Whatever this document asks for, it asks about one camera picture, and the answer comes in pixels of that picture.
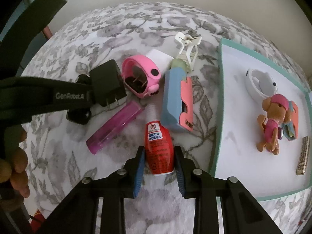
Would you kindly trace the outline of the person's left hand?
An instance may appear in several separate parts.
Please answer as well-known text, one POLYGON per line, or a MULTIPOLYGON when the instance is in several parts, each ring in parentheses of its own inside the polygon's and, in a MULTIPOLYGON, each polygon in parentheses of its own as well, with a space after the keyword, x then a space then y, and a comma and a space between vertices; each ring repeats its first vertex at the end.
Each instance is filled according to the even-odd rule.
POLYGON ((12 212, 30 196, 26 167, 28 157, 19 144, 25 141, 27 132, 22 125, 1 128, 1 184, 8 182, 13 188, 1 188, 1 209, 12 212))

